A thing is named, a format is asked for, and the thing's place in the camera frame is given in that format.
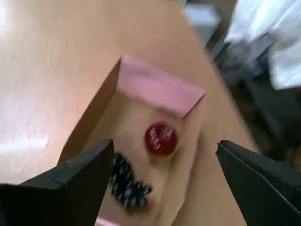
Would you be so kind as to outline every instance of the open box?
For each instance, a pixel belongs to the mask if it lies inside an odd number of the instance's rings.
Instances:
[[[185,201],[197,152],[204,93],[128,56],[116,63],[69,137],[60,162],[111,138],[114,149],[132,163],[135,180],[152,185],[153,191],[147,208],[128,213],[108,186],[99,217],[122,226],[172,224]],[[146,129],[158,121],[172,125],[178,133],[175,152],[163,161],[151,157],[143,141]]]

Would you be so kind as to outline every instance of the pink paper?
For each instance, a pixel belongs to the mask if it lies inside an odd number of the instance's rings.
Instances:
[[[95,226],[120,226],[120,225],[114,224],[106,219],[97,217]]]
[[[129,56],[121,58],[117,91],[183,118],[205,90]]]

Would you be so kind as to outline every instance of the table surface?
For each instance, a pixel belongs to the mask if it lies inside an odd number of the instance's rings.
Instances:
[[[187,201],[174,225],[245,225],[216,143],[254,149],[204,47],[172,1],[0,2],[0,182],[56,165],[92,96],[122,53],[207,90]]]

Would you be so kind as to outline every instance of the white fabric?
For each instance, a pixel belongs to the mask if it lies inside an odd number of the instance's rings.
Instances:
[[[225,41],[252,42],[267,32],[272,85],[301,86],[301,0],[238,0]]]

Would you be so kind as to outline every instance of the red round sticker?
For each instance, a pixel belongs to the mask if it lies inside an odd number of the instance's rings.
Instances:
[[[164,156],[174,152],[178,138],[174,128],[158,122],[146,130],[144,141],[152,154]]]

